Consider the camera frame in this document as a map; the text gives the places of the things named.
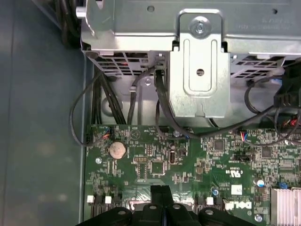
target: integrated circuit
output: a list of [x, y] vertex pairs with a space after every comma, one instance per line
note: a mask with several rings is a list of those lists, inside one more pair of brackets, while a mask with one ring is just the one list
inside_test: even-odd
[[153, 175], [163, 175], [164, 174], [164, 162], [152, 161], [151, 162], [151, 173]]
[[272, 147], [263, 147], [262, 148], [262, 157], [263, 158], [271, 158], [272, 157]]
[[214, 149], [216, 151], [223, 151], [224, 150], [224, 141], [223, 140], [215, 140], [214, 141]]

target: gray surface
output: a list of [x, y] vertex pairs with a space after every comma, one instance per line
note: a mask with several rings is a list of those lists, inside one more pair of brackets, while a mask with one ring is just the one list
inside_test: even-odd
[[[75, 225], [82, 156], [68, 113], [83, 88], [83, 55], [64, 49], [30, 0], [0, 0], [0, 19], [0, 225]], [[81, 102], [78, 130], [82, 112]]]
[[102, 9], [87, 0], [86, 6], [82, 38], [92, 50], [171, 51], [182, 10], [193, 9], [196, 16], [220, 15], [222, 39], [231, 53], [301, 51], [299, 0], [104, 0]]

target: green circuit board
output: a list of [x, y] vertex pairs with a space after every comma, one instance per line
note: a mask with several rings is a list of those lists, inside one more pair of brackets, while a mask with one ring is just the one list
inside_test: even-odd
[[[173, 136], [172, 129], [164, 129]], [[135, 205], [150, 202], [151, 185], [169, 185], [174, 201], [195, 212], [212, 206], [256, 225], [270, 225], [271, 188], [279, 182], [300, 186], [301, 147], [288, 142], [251, 147], [237, 131], [201, 140], [170, 141], [160, 137], [153, 126], [127, 125], [92, 125], [90, 139], [109, 130], [103, 142], [86, 150], [85, 220], [116, 206], [134, 210]], [[272, 129], [245, 132], [252, 143], [276, 139]], [[115, 142], [126, 148], [121, 159], [110, 155]], [[262, 222], [255, 221], [256, 214], [262, 216]]]

